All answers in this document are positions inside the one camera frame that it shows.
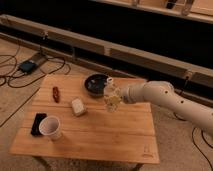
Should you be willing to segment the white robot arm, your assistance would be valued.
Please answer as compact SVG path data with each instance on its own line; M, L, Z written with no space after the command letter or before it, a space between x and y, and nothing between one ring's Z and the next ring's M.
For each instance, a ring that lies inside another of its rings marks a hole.
M104 88L104 98L109 110L116 109L120 102L150 102L159 105L179 114L213 137L213 108L181 97L174 92L169 82L150 81L124 87L109 83Z

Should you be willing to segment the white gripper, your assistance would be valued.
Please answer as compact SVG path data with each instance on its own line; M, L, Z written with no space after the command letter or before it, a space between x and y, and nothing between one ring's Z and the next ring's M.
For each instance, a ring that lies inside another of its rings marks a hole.
M133 104L136 102L136 85L129 84L121 88L121 98L124 103ZM110 96L108 98L108 103L117 105L121 102L121 98L118 96Z

